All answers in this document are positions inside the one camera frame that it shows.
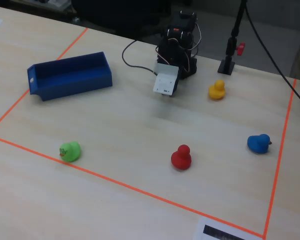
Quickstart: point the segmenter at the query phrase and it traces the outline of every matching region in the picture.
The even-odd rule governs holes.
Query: black chair
[[[72,6],[81,19],[132,39],[142,37],[144,26],[171,14],[171,0],[72,0]]]

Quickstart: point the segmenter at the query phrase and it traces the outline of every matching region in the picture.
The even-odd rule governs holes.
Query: orange tape line
[[[122,186],[122,187],[131,189],[131,190],[133,190],[133,191],[136,191],[136,192],[138,192],[138,193],[147,195],[147,196],[149,196],[149,197],[152,197],[152,198],[154,198],[154,199],[160,200],[160,201],[165,202],[165,203],[167,203],[167,204],[176,206],[176,207],[178,207],[178,208],[181,208],[181,209],[190,211],[190,212],[192,212],[192,213],[195,213],[195,214],[198,214],[198,215],[207,217],[207,218],[209,218],[209,219],[213,219],[213,220],[218,221],[218,222],[220,222],[220,223],[229,225],[229,226],[231,226],[231,227],[233,227],[233,228],[236,228],[236,229],[242,230],[242,231],[244,231],[244,232],[247,232],[247,233],[249,233],[249,234],[255,235],[255,236],[259,237],[259,238],[262,238],[262,236],[263,236],[263,235],[260,234],[260,233],[251,231],[251,230],[249,230],[249,229],[247,229],[247,228],[244,228],[244,227],[242,227],[242,226],[239,226],[239,225],[233,224],[233,223],[231,223],[231,222],[222,220],[222,219],[217,218],[217,217],[215,217],[215,216],[208,215],[208,214],[203,213],[203,212],[201,212],[201,211],[198,211],[198,210],[192,209],[192,208],[190,208],[190,207],[181,205],[181,204],[179,204],[179,203],[170,201],[170,200],[168,200],[168,199],[165,199],[165,198],[163,198],[163,197],[154,195],[154,194],[149,193],[149,192],[147,192],[147,191],[143,191],[143,190],[141,190],[141,189],[139,189],[139,188],[136,188],[136,187],[134,187],[134,186],[131,186],[131,185],[125,184],[125,183],[123,183],[123,182],[114,180],[114,179],[112,179],[112,178],[110,178],[110,177],[107,177],[107,176],[101,175],[101,174],[99,174],[99,173],[90,171],[90,170],[85,169],[85,168],[83,168],[83,167],[79,167],[79,166],[73,165],[73,164],[71,164],[71,163],[67,163],[67,162],[64,162],[64,161],[62,161],[62,160],[59,160],[59,159],[57,159],[57,158],[54,158],[54,157],[51,157],[51,156],[48,156],[48,155],[39,153],[39,152],[37,152],[37,151],[31,150],[31,149],[29,149],[29,148],[26,148],[26,147],[24,147],[24,146],[18,145],[18,144],[16,144],[16,143],[13,143],[13,142],[4,140],[4,139],[2,139],[2,138],[0,138],[0,142],[3,142],[3,143],[5,143],[5,144],[9,144],[9,145],[11,145],[11,146],[14,146],[14,147],[16,147],[16,148],[25,150],[25,151],[27,151],[27,152],[29,152],[29,153],[32,153],[32,154],[36,154],[36,155],[41,156],[41,157],[44,157],[44,158],[46,158],[46,159],[50,159],[50,160],[55,161],[55,162],[57,162],[57,163],[60,163],[60,164],[63,164],[63,165],[67,165],[67,166],[69,166],[69,167],[71,167],[71,168],[77,169],[77,170],[82,171],[82,172],[87,173],[87,174],[91,174],[91,175],[93,175],[93,176],[96,176],[96,177],[98,177],[98,178],[107,180],[107,181],[112,182],[112,183],[114,183],[114,184],[118,184],[118,185],[120,185],[120,186]]]
[[[66,52],[86,33],[86,31],[88,30],[88,28],[86,28],[67,48],[66,50],[63,51],[63,53],[61,53],[61,55],[57,58],[57,60],[61,59]],[[2,117],[0,117],[0,123],[1,121],[12,111],[12,109],[15,108],[15,106],[28,94],[30,90],[28,89],[27,91],[25,91],[24,94],[22,94],[22,96],[8,109],[8,111],[5,112],[5,114],[3,114]]]
[[[76,42],[78,42],[78,40],[86,33],[86,31],[88,30],[88,28],[86,28],[67,48],[66,50],[64,50],[63,53],[61,53],[61,55],[57,58],[57,60],[61,59],[65,54],[66,52],[68,52],[68,50],[70,48],[72,48],[73,45],[75,45]]]
[[[294,79],[293,88],[296,87],[296,84],[297,84],[297,79]],[[279,171],[280,171],[281,158],[282,158],[282,152],[284,150],[286,132],[287,132],[288,121],[289,121],[290,110],[291,110],[291,105],[292,105],[293,99],[294,99],[294,91],[291,90],[290,100],[289,100],[288,108],[286,110],[285,121],[284,121],[284,126],[283,126],[283,131],[282,131],[278,161],[276,163],[276,169],[275,169],[274,182],[273,182],[273,187],[272,187],[272,192],[271,192],[271,198],[270,198],[268,213],[266,215],[265,226],[264,226],[264,231],[263,231],[263,236],[262,236],[262,239],[264,239],[264,240],[267,237],[271,212],[272,212],[272,208],[273,208],[273,205],[274,205],[277,182],[278,182],[278,176],[279,176]]]
[[[29,91],[30,91],[29,89],[25,91],[25,93],[22,94],[22,96],[8,109],[8,111],[6,111],[5,114],[3,114],[2,117],[0,117],[0,123],[11,112],[11,110],[14,109],[15,106],[27,95]]]

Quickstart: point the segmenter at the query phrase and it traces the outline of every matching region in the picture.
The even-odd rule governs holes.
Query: blue tray
[[[28,68],[30,94],[42,101],[112,86],[104,52],[34,64]]]

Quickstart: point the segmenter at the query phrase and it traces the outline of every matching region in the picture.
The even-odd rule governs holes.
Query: black cable
[[[137,40],[134,40],[133,42],[131,42],[128,46],[125,47],[125,49],[122,51],[122,60],[124,61],[125,64],[127,64],[129,67],[131,68],[139,68],[139,69],[145,69],[145,70],[148,70],[150,72],[152,72],[154,75],[158,75],[155,71],[151,70],[150,68],[147,68],[145,66],[136,66],[136,65],[130,65],[129,63],[126,62],[125,58],[124,58],[124,54],[125,54],[125,51],[127,50],[128,47],[130,47],[132,44],[134,44]]]
[[[256,35],[256,38],[259,40],[260,44],[262,45],[263,49],[265,50],[266,54],[268,55],[268,57],[270,58],[271,62],[273,63],[274,67],[276,68],[276,70],[279,72],[279,74],[283,77],[283,79],[285,80],[285,82],[289,85],[289,87],[292,89],[292,91],[295,93],[295,95],[300,99],[300,95],[297,93],[297,91],[294,89],[294,87],[290,84],[290,82],[286,79],[286,77],[284,76],[284,74],[281,72],[281,70],[279,69],[278,65],[276,64],[275,60],[273,59],[273,57],[271,56],[270,52],[268,51],[268,49],[266,48],[266,46],[264,45],[264,43],[262,42],[259,34],[257,33],[257,30],[250,18],[249,12],[248,12],[248,8],[247,6],[245,6],[245,12],[246,12],[246,16],[251,24],[251,27]]]

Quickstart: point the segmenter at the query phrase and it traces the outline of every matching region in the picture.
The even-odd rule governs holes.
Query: black stand base
[[[230,64],[228,64],[228,66],[226,66],[226,61],[222,60],[218,69],[218,73],[220,74],[227,74],[227,75],[231,75],[232,74],[232,70],[234,69],[235,66],[235,62],[231,61]]]

